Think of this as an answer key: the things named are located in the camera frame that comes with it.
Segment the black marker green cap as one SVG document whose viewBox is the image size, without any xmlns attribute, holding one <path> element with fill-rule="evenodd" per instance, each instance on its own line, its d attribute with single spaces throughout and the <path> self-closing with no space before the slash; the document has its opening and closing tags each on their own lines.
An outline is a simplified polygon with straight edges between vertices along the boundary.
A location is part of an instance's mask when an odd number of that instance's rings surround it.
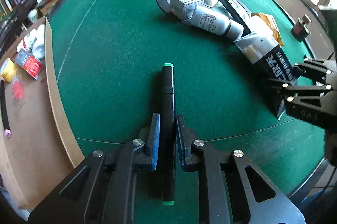
<svg viewBox="0 0 337 224">
<path fill-rule="evenodd" d="M 165 63 L 162 67 L 162 111 L 160 114 L 160 174 L 162 178 L 162 203 L 175 202 L 175 90 L 174 65 Z"/>
</svg>

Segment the black Chinese text sachet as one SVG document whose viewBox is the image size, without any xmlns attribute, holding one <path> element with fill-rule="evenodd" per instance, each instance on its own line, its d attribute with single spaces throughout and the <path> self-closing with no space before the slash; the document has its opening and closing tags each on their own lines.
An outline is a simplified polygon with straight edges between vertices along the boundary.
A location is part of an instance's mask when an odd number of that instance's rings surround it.
<svg viewBox="0 0 337 224">
<path fill-rule="evenodd" d="M 270 90 L 267 86 L 268 79 L 289 81 L 296 85 L 296 77 L 292 65 L 282 47 L 273 37 L 273 32 L 258 16 L 246 20 L 247 35 L 235 41 L 235 45 L 253 65 L 257 79 L 263 87 L 266 103 L 272 113 L 279 119 L 286 110 L 285 100 Z"/>
</svg>

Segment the yellow foil packet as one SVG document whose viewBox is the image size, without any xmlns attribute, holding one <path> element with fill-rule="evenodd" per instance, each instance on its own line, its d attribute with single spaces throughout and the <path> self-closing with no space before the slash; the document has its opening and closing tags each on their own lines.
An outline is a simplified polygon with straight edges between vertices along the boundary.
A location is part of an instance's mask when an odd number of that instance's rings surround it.
<svg viewBox="0 0 337 224">
<path fill-rule="evenodd" d="M 251 17 L 253 17 L 253 16 L 258 16 L 259 18 L 261 18 L 261 20 L 263 22 L 265 22 L 266 25 L 268 25 L 268 27 L 273 32 L 273 37 L 275 38 L 275 40 L 278 42 L 278 44 L 281 47 L 283 47 L 284 43 L 282 41 L 281 33 L 279 32 L 279 28 L 277 26 L 277 23 L 276 23 L 276 20 L 274 19 L 274 17 L 272 15 L 263 14 L 263 13 L 259 13 L 259 12 L 252 13 Z"/>
</svg>

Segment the white plastic bottle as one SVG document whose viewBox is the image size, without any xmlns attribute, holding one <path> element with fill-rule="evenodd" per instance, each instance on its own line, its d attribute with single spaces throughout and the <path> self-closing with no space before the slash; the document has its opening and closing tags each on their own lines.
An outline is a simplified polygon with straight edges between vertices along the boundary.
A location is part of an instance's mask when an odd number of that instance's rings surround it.
<svg viewBox="0 0 337 224">
<path fill-rule="evenodd" d="M 191 25 L 230 40 L 240 39 L 244 30 L 240 23 L 203 6 L 196 6 L 191 17 Z"/>
</svg>

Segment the small white medicine box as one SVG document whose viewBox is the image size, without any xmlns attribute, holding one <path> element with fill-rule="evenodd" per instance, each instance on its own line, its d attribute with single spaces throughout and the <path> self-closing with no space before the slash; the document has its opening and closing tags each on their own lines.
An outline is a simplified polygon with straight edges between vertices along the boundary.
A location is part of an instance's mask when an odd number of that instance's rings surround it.
<svg viewBox="0 0 337 224">
<path fill-rule="evenodd" d="M 180 20 L 191 18 L 196 6 L 203 6 L 204 0 L 170 0 L 170 12 Z"/>
</svg>

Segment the black marker pink cap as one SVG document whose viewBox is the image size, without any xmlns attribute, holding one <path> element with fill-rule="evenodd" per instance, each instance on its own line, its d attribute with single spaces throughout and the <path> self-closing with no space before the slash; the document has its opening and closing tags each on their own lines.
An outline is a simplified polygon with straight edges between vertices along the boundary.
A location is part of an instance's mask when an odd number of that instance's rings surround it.
<svg viewBox="0 0 337 224">
<path fill-rule="evenodd" d="M 6 107 L 6 98 L 5 98 L 5 82 L 1 79 L 1 118 L 3 124 L 3 134 L 7 138 L 11 138 L 11 130 L 9 119 L 7 115 L 7 107 Z"/>
</svg>

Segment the clear pack red brush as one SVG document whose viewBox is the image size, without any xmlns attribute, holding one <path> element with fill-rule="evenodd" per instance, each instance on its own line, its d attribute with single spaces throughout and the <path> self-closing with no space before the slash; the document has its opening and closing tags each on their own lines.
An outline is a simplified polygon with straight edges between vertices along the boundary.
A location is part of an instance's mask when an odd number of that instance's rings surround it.
<svg viewBox="0 0 337 224">
<path fill-rule="evenodd" d="M 12 81 L 13 102 L 16 106 L 22 107 L 25 104 L 25 90 L 22 80 L 15 76 Z"/>
</svg>

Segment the grey red 502 glue box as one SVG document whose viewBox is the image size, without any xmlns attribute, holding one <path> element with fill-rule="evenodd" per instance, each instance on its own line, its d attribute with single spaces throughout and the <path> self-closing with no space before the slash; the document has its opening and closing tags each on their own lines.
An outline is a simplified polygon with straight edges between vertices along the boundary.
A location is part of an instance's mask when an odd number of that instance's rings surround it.
<svg viewBox="0 0 337 224">
<path fill-rule="evenodd" d="M 15 63 L 24 69 L 32 78 L 38 80 L 39 74 L 44 68 L 44 64 L 32 53 L 21 49 L 14 60 Z"/>
</svg>

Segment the white cup shaped jar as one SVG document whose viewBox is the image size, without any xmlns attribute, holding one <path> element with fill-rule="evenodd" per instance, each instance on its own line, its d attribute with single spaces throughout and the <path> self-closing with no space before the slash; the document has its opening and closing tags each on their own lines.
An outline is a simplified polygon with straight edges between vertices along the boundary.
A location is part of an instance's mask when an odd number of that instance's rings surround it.
<svg viewBox="0 0 337 224">
<path fill-rule="evenodd" d="M 46 25 L 41 24 L 35 33 L 35 41 L 33 43 L 31 53 L 36 59 L 42 60 L 45 58 L 45 31 Z"/>
</svg>

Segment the white jar red label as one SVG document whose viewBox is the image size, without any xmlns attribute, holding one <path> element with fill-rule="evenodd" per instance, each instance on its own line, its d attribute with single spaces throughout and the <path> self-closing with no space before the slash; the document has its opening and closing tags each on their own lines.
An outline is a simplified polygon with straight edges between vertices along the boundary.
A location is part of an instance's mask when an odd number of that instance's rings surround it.
<svg viewBox="0 0 337 224">
<path fill-rule="evenodd" d="M 27 52 L 31 52 L 33 45 L 35 41 L 37 40 L 38 32 L 36 29 L 33 29 L 31 32 L 29 32 L 17 45 L 17 52 L 24 49 Z"/>
</svg>

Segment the round yellow rimmed tin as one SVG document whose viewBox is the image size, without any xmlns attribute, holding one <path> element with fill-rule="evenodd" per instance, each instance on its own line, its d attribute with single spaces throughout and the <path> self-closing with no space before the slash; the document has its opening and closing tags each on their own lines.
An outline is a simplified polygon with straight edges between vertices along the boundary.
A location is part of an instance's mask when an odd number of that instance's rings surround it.
<svg viewBox="0 0 337 224">
<path fill-rule="evenodd" d="M 1 66 L 1 77 L 7 83 L 11 83 L 17 76 L 17 70 L 17 65 L 10 58 L 7 58 Z"/>
</svg>

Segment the dark red perfume bottle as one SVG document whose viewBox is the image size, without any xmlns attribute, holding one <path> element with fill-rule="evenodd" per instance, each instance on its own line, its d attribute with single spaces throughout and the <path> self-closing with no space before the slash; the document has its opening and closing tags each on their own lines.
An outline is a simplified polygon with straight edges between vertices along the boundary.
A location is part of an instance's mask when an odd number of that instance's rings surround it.
<svg viewBox="0 0 337 224">
<path fill-rule="evenodd" d="M 309 36 L 309 24 L 311 24 L 311 19 L 306 14 L 304 14 L 301 18 L 298 18 L 298 21 L 291 29 L 291 33 L 297 41 L 303 42 Z"/>
</svg>

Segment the brown cardboard box tray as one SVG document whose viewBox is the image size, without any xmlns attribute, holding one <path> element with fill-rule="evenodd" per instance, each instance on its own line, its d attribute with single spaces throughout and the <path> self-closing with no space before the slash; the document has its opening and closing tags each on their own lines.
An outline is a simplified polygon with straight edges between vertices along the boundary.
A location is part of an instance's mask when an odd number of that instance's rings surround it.
<svg viewBox="0 0 337 224">
<path fill-rule="evenodd" d="M 60 98 L 48 19 L 39 19 L 25 33 L 41 24 L 46 25 L 45 67 L 38 80 L 18 69 L 25 90 L 22 107 L 13 102 L 12 84 L 5 84 L 12 135 L 5 137 L 1 127 L 1 177 L 19 209 L 36 207 L 84 159 Z"/>
</svg>

